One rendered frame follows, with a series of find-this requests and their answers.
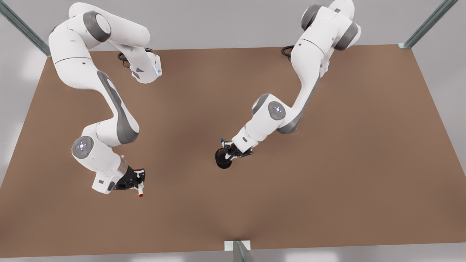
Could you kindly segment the black mesh pen holder cup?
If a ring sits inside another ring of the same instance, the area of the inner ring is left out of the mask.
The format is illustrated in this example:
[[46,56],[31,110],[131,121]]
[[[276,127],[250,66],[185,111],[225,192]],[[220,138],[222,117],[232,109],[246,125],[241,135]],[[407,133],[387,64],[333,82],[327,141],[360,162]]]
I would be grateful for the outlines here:
[[214,158],[217,166],[221,169],[229,168],[232,164],[232,161],[226,158],[226,153],[223,148],[216,151]]

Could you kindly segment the white pen with blue tip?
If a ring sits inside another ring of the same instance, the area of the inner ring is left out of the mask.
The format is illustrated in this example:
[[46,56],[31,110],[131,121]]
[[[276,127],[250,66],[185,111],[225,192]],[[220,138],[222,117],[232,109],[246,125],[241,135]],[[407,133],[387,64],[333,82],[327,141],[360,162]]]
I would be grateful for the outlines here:
[[232,147],[233,143],[231,141],[226,141],[223,138],[221,138],[220,141],[221,141],[222,147],[224,149],[224,153],[226,154],[225,158],[228,159],[228,160],[231,160],[231,158],[232,158],[232,153],[231,153],[232,149],[231,149],[231,147]]

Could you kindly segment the silver frame post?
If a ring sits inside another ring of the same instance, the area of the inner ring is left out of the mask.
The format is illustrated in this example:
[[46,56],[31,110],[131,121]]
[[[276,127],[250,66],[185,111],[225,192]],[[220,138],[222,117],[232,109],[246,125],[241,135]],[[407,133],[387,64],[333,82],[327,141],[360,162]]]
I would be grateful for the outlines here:
[[0,0],[0,14],[2,14],[45,56],[51,57],[49,46],[3,0]]
[[250,252],[250,240],[225,241],[224,250],[233,252],[233,262],[256,262]]
[[398,48],[412,49],[458,1],[459,0],[443,0],[436,10],[432,12],[404,43],[398,43]]

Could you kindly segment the white pen with red tip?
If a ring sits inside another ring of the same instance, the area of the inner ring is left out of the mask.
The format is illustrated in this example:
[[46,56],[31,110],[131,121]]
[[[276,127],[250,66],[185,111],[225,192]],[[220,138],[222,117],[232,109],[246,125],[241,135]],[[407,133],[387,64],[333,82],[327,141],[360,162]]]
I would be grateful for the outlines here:
[[135,181],[138,182],[138,195],[139,195],[140,198],[142,198],[143,197],[143,188],[144,188],[143,182],[145,180],[145,170],[144,169],[136,169],[134,171],[134,173],[136,174]]

